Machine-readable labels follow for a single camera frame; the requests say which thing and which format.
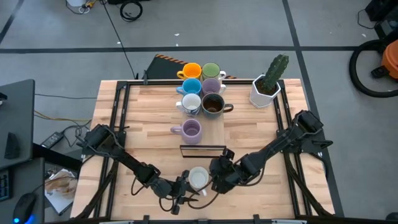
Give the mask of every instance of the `white hexagonal pot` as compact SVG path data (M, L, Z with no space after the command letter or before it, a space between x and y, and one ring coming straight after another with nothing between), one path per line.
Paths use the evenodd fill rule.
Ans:
M251 83L250 103L253 104L256 108L265 108L266 106L269 106L276 97L276 95L278 95L278 93L280 92L280 86L278 83L276 83L277 90L272 96L259 93L255 83L258 79L264 76L265 75L260 75Z

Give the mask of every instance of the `cactus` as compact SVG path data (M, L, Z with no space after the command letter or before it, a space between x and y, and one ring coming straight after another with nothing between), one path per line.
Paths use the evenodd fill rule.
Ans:
M265 95L273 95L276 89L276 82L284 73L287 64L289 63L289 56L278 55L269 65L268 71L264 78L256 82L257 91Z

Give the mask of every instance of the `keyboard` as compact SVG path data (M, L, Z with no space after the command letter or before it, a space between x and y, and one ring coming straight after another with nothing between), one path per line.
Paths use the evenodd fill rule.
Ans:
M12 197L11 187L9 170L0 170L0 202Z

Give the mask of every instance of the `mug handle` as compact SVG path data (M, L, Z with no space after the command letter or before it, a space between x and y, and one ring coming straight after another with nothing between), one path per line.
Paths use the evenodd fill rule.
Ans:
M181 134L182 133L182 127L181 126L174 126L170 128L170 131L174 134Z
M226 73L224 71L220 71L220 77L218 80L223 80L226 77Z
M221 89L220 89L220 92L218 94L220 94L220 95L223 94L225 90L226 90L226 85L221 84Z
M179 109L181 112L184 112L184 108L182 107L182 103L181 102L176 102L175 103L175 107L177 109Z
M177 72L177 77L179 77L179 78L181 78L181 79L185 79L185 77L184 77L184 72L183 71L179 71L179 72Z
M177 87L177 88L175 89L175 91L177 91L177 93L179 93L179 94L181 94L181 95L184 95L184 90L183 90L182 86Z
M227 103L227 104L225 104L225 106L224 106L224 111L223 111L223 113L228 113L228 112L231 112L232 110L234 109L234 105L232 105L232 104L230 104L230 103Z

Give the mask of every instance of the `gray floor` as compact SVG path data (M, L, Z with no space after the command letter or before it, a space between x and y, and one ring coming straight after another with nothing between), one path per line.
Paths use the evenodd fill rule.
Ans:
M0 1L0 30L17 1ZM288 0L301 46L353 46L377 38L356 24L356 13L369 0ZM116 6L107 6L125 47L293 46L282 0L152 0L144 14L124 22ZM368 26L366 15L361 20ZM1 49L118 48L119 40L100 4L85 15L72 14L65 2L25 0ZM290 56L284 78L302 78L294 49L128 52L135 72L142 74L155 54L188 62L213 61L229 75L254 78L266 71L277 54ZM384 219L396 212L397 99L375 99L358 93L348 78L351 52L303 52L308 76L330 148L344 213L347 217ZM369 71L379 56L366 52L358 61L362 80L375 90L393 90L391 80L372 80ZM65 96L96 96L100 80L133 79L123 53L0 54L0 85L33 78L36 92ZM48 116L90 119L93 100L36 97L35 109ZM68 122L35 119L34 141L42 142ZM65 142L54 149L79 157ZM46 221L67 219L46 209Z

